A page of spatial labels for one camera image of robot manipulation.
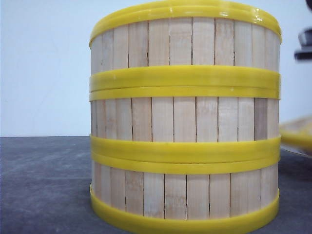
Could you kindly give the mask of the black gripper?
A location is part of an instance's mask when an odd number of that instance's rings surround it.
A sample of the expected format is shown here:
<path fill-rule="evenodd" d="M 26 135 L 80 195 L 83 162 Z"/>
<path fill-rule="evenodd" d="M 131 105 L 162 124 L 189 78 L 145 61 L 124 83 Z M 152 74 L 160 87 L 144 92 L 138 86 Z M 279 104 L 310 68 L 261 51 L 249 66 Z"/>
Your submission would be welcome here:
<path fill-rule="evenodd" d="M 312 59 L 312 28 L 305 29 L 298 35 L 301 48 L 294 52 L 296 60 L 311 60 Z"/>

